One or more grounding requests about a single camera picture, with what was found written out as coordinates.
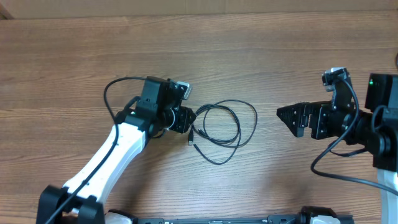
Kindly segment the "black USB cable thick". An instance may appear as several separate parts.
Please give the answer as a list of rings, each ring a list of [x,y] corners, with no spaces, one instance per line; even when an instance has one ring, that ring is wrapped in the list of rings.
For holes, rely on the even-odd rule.
[[[195,114],[199,121],[192,124],[188,144],[199,147],[195,137],[200,137],[225,149],[239,149],[244,146],[243,130],[237,112],[229,105],[239,100],[223,100],[200,106]]]

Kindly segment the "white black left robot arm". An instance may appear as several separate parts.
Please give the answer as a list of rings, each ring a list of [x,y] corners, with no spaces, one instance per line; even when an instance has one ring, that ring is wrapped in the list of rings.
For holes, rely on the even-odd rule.
[[[73,178],[57,188],[49,185],[40,195],[37,223],[137,223],[137,218],[117,210],[104,211],[121,174],[151,139],[166,131],[186,133],[196,116],[182,106],[192,91],[186,82],[143,78],[139,96],[118,113],[104,144]]]

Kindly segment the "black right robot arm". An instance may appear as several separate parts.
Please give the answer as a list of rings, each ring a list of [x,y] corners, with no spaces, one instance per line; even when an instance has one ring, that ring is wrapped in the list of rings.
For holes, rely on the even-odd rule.
[[[301,102],[277,109],[276,115],[300,138],[309,127],[317,140],[334,137],[327,148],[312,162],[316,175],[356,182],[380,189],[381,223],[397,223],[397,75],[372,73],[369,76],[365,107],[353,89],[344,67],[331,68],[322,75],[323,86],[332,92],[330,101]],[[346,157],[368,152],[377,169],[377,182],[330,174],[315,166],[341,141],[360,144],[362,149],[345,153]]]

